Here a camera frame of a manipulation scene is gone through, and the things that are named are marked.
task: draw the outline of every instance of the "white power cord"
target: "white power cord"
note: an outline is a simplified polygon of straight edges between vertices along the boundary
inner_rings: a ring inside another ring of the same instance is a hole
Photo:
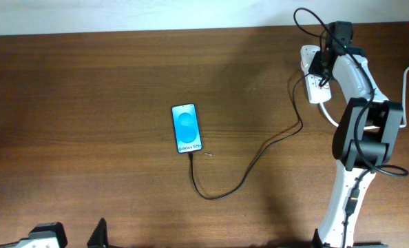
[[[405,72],[403,73],[403,85],[402,85],[402,108],[403,108],[403,116],[402,116],[402,123],[399,127],[406,127],[406,75],[409,71],[409,66],[408,68],[406,68]],[[332,123],[335,127],[339,126],[339,124],[336,123],[335,120],[333,120],[330,116],[330,114],[328,114],[326,108],[324,107],[324,103],[319,103],[319,106],[321,107],[322,112],[324,113],[324,116],[328,119],[328,121],[330,121],[330,123]],[[375,129],[375,128],[379,128],[376,126],[367,126],[364,129],[365,130],[370,130],[370,129]]]

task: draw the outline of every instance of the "smartphone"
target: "smartphone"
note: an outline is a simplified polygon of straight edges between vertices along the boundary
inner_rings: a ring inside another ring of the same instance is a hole
[[[192,103],[172,107],[172,119],[179,153],[202,149],[196,106]]]

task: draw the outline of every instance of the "wall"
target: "wall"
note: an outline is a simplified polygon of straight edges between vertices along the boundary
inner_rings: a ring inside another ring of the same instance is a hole
[[[409,21],[402,0],[0,0],[0,34],[293,25],[302,6],[325,22]]]

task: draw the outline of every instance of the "brown wooden surface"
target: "brown wooden surface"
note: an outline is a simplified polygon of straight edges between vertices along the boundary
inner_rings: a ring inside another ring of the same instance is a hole
[[[309,27],[321,31],[319,27]],[[381,91],[401,100],[409,23],[355,26]],[[317,39],[296,27],[0,37],[0,243],[61,221],[84,247],[100,217],[118,246],[248,247],[309,241],[335,180],[335,128],[297,91],[304,129],[274,145],[244,187],[206,201],[176,151],[171,106],[198,106],[203,190],[238,183],[258,147],[296,123],[289,87],[300,48]],[[339,120],[336,83],[326,104]],[[409,169],[408,127],[392,164]],[[409,247],[409,178],[377,175],[357,242]]]

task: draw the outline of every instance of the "extension cord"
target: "extension cord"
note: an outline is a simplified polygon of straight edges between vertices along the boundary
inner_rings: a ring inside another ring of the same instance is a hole
[[[304,45],[301,48],[301,69],[304,72],[304,75],[308,74],[308,69],[310,68],[313,57],[319,50],[320,48],[317,45]],[[321,80],[321,77],[313,74],[306,76],[308,101],[310,103],[324,103],[331,99],[329,83],[326,83],[323,87],[320,87],[318,85]]]

